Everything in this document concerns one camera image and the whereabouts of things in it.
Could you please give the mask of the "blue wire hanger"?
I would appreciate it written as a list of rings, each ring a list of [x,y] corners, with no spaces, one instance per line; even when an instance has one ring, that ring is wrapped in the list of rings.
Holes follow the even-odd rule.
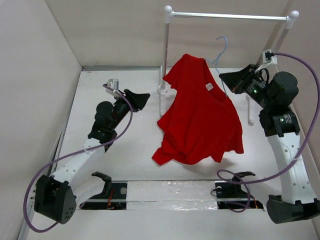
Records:
[[[217,55],[216,59],[214,59],[214,60],[210,60],[210,59],[208,59],[208,58],[205,58],[205,60],[206,60],[207,62],[209,62],[211,65],[213,65],[213,68],[216,70],[216,72],[217,72],[218,74],[220,74],[220,71],[219,71],[218,68],[217,68],[217,67],[218,67],[218,64],[219,64],[219,61],[220,61],[222,55],[225,53],[225,51],[226,51],[227,48],[228,48],[228,39],[227,39],[225,36],[219,36],[219,37],[217,37],[215,40],[217,41],[217,40],[219,40],[219,39],[223,39],[223,40],[224,40],[224,48],[223,48],[223,50]]]

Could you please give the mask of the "red t shirt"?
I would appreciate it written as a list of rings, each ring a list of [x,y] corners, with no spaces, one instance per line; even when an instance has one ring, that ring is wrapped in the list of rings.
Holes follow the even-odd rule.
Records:
[[[243,129],[232,101],[217,85],[206,61],[184,54],[163,78],[176,96],[158,120],[161,147],[152,156],[160,166],[175,160],[195,165],[224,153],[244,153]]]

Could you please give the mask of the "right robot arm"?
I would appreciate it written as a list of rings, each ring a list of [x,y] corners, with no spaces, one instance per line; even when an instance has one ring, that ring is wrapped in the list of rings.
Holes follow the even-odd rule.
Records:
[[[257,65],[219,74],[234,94],[246,93],[259,106],[259,121],[280,174],[281,194],[268,196],[266,210],[275,224],[309,220],[320,214],[320,201],[311,187],[300,151],[298,118],[290,108],[298,80],[286,71],[264,80]]]

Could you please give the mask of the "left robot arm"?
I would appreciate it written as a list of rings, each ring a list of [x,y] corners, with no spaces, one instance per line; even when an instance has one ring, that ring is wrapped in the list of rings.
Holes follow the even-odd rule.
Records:
[[[149,93],[134,93],[107,88],[116,101],[102,101],[96,107],[94,123],[82,149],[69,156],[69,161],[50,176],[36,182],[34,211],[65,224],[75,209],[93,196],[107,198],[111,194],[111,177],[102,173],[98,161],[113,142],[120,138],[116,127],[127,115],[141,111]]]

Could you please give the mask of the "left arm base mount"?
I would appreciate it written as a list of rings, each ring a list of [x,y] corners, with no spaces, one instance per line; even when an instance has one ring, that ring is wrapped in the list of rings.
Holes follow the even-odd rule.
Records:
[[[113,181],[101,172],[94,172],[92,176],[104,182],[103,189],[79,205],[82,210],[126,210],[127,209],[127,181]]]

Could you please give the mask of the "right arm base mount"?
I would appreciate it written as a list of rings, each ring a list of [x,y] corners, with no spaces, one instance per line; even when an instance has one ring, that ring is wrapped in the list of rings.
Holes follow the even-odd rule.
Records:
[[[255,176],[253,172],[244,171],[237,172],[240,178]],[[226,181],[215,181],[214,189],[210,194],[216,197],[217,207],[219,210],[231,210],[232,212],[241,212],[244,209],[263,209],[263,204],[257,201],[252,195],[250,196],[250,202],[248,208],[246,208],[248,202],[248,194],[242,190],[241,185],[231,184]]]

